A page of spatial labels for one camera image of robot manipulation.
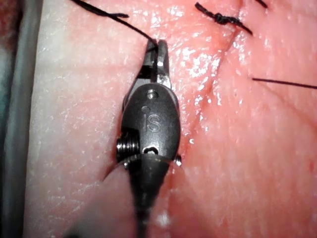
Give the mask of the right arm needle driver jaw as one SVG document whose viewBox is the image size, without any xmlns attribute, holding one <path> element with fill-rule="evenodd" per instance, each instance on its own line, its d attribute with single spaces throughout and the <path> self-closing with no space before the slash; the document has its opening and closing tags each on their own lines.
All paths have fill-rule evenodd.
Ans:
<svg viewBox="0 0 317 238">
<path fill-rule="evenodd" d="M 157 54 L 157 83 L 163 84 L 171 89 L 171 81 L 169 77 L 169 55 L 166 40 L 159 40 Z"/>
<path fill-rule="evenodd" d="M 137 79 L 144 79 L 150 82 L 156 81 L 157 76 L 157 40 L 148 40 L 144 60 L 141 69 L 137 75 Z"/>
</svg>

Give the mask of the right arm needle driver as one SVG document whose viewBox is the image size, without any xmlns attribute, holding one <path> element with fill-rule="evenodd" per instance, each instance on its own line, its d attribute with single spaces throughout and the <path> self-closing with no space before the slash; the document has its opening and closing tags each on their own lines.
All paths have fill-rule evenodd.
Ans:
<svg viewBox="0 0 317 238">
<path fill-rule="evenodd" d="M 131 87 L 122 105 L 116 159 L 154 154 L 181 166 L 179 105 L 176 95 L 159 83 Z"/>
</svg>

